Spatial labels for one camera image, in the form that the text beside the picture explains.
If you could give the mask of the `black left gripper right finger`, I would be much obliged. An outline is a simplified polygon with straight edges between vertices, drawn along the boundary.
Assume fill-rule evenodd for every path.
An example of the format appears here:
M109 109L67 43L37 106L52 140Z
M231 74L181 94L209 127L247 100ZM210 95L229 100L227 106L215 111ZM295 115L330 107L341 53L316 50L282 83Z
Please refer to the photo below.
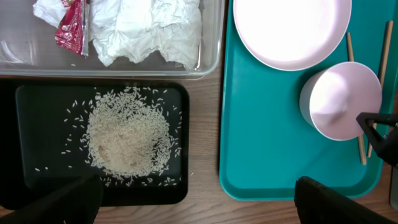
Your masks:
M294 203L301 224L397 224L306 176L295 183Z

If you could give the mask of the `pile of rice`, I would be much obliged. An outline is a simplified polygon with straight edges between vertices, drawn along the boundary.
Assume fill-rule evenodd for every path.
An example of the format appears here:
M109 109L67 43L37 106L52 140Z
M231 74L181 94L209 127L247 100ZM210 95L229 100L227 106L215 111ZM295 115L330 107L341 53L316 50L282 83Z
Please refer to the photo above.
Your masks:
M174 88L39 90L29 110L28 182L98 171L106 185L175 185L182 175L184 105Z

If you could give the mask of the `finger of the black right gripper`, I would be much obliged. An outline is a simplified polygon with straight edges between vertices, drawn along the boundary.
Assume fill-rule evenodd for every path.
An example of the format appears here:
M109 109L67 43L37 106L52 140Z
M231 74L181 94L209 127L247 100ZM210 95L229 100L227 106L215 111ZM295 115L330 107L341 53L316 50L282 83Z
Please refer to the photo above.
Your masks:
M356 120L377 156L389 165L397 167L397 115L362 112ZM373 124L391 127L392 131L381 135Z

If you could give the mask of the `white napkin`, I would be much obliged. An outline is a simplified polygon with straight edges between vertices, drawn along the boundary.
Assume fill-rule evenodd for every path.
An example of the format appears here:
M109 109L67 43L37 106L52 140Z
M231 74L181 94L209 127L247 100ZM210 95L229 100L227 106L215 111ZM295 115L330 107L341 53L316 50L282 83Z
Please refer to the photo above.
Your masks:
M105 67L119 57L141 63L158 51L167 62L195 68L202 28L199 0L89 2L89 43ZM57 29L66 9L62 1L37 1L33 13Z

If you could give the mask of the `teal plastic tray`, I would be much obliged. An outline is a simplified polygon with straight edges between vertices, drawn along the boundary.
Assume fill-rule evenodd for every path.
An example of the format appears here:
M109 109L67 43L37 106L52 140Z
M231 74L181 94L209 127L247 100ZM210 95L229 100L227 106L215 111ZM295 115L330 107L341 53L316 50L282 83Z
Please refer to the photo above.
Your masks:
M384 33L397 22L396 0L352 1L346 34L319 64L283 71L258 61L243 45L229 3L226 31L220 184L237 200L290 200L295 183L309 176L347 197L368 193L379 181L383 161L359 155L358 137L334 141L304 119L299 98L318 72L358 62L379 77ZM380 113L390 113L397 82L397 36L391 38Z

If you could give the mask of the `grey dishwasher rack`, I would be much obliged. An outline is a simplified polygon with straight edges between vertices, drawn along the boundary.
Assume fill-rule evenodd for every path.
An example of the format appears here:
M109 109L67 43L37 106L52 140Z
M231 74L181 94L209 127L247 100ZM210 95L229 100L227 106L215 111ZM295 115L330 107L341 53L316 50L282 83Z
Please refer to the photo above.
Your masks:
M390 187L390 205L392 208L398 210L398 170L392 169L391 187Z

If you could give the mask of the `pink bowl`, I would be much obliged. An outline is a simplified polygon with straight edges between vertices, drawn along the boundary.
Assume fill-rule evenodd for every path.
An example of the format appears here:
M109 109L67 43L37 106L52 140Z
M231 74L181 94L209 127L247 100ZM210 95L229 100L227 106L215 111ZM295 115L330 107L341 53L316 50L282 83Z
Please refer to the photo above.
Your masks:
M358 62L322 70L304 84L299 108L304 119L324 137L347 141L362 135L356 117L378 113L382 89L377 75Z

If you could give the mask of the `red sauce packet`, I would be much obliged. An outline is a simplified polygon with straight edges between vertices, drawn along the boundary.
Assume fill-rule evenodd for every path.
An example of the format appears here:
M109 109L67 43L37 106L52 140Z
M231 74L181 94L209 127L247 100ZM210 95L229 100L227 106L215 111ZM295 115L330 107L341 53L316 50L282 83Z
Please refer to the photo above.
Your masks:
M87 57L89 54L88 0L62 0L66 13L55 33L55 43L64 49Z

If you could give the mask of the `black tray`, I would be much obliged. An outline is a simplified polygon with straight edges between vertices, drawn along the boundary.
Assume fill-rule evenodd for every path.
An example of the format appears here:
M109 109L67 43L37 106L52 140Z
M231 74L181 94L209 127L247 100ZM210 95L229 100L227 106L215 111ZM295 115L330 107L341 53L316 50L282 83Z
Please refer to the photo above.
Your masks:
M95 97L138 87L169 123L170 159L162 172L118 180L93 167L83 135ZM162 205L188 192L189 95L154 80L1 80L1 205L18 210L75 179L98 174L105 207Z

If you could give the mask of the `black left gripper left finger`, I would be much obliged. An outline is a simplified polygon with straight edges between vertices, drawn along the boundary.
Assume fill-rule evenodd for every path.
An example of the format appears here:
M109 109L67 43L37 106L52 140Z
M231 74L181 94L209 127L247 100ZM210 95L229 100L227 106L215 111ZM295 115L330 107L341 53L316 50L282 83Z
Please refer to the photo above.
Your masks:
M81 177L1 217L7 223L93 223L103 199L98 175Z

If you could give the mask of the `large pink plate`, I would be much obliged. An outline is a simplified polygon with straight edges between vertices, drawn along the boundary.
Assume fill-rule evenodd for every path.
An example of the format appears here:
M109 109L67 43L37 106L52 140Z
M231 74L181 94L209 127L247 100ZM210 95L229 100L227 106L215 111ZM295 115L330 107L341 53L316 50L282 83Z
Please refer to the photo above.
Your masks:
M233 19L245 48L277 70L324 61L346 34L352 0L234 0Z

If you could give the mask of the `clear plastic bin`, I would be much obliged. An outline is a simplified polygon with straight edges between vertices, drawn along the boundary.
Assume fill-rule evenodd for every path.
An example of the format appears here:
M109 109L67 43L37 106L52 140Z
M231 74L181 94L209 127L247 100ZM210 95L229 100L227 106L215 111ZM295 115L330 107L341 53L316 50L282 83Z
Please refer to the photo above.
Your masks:
M199 79L220 61L224 1L200 1L202 32L198 62L187 70L159 52L141 63L117 58L105 67L93 46L84 58L56 45L56 28L34 16L33 1L1 1L1 74L41 77L149 77Z

